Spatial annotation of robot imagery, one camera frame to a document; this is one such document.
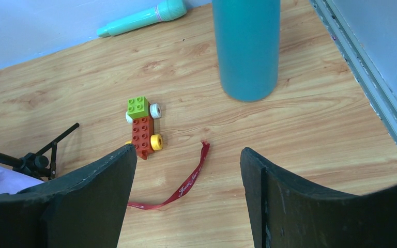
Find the teal bottle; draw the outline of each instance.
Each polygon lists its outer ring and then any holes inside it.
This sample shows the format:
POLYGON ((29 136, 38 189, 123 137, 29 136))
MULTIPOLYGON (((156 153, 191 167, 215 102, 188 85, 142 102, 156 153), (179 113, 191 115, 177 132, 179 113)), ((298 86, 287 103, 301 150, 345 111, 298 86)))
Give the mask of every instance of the teal bottle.
POLYGON ((278 81, 280 0, 212 0, 220 79, 239 101, 268 96, 278 81))

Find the wood grain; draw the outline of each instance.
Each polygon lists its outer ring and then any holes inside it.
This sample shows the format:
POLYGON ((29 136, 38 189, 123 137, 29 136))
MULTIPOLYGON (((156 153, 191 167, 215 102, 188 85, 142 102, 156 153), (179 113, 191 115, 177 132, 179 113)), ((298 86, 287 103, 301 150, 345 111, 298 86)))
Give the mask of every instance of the wood grain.
POLYGON ((128 209, 119 247, 253 247, 239 156, 251 147, 333 189, 364 194, 397 183, 397 147, 308 1, 282 1, 279 82, 265 100, 222 91, 211 6, 0 70, 0 151, 59 144, 63 175, 130 139, 124 113, 144 95, 162 106, 164 149, 139 159, 130 200, 160 203, 199 162, 191 192, 160 211, 128 209))

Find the black tripod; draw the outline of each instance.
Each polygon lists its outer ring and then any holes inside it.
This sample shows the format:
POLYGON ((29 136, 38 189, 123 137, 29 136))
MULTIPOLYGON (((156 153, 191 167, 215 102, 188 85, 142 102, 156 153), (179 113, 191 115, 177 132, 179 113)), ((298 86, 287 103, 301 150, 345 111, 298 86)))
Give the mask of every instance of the black tripod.
POLYGON ((29 152, 23 158, 17 159, 12 156, 0 153, 0 163, 13 167, 13 171, 23 173, 28 176, 40 179, 47 177, 48 180, 54 179, 56 174, 55 159, 57 157, 57 143, 77 129, 80 124, 75 123, 72 127, 59 135, 45 147, 36 153, 29 152), (51 149, 51 163, 43 154, 51 149))

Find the wall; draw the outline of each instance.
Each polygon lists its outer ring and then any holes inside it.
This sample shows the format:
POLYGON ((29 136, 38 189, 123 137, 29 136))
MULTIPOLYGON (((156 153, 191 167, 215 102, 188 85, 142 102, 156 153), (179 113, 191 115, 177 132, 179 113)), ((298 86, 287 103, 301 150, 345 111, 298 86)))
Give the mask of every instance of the wall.
POLYGON ((397 1, 333 2, 397 99, 397 1))
MULTIPOLYGON (((92 39, 108 22, 161 0, 0 0, 0 69, 92 39)), ((188 8, 211 0, 185 0, 188 8)))

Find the green duplo brick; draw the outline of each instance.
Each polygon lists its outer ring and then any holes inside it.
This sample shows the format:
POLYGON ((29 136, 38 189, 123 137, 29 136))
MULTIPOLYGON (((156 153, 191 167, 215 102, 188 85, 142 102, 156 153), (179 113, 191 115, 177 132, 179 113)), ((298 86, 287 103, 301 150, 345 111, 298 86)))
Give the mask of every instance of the green duplo brick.
POLYGON ((145 97, 136 97, 128 101, 127 111, 132 119, 149 116, 148 101, 145 97))

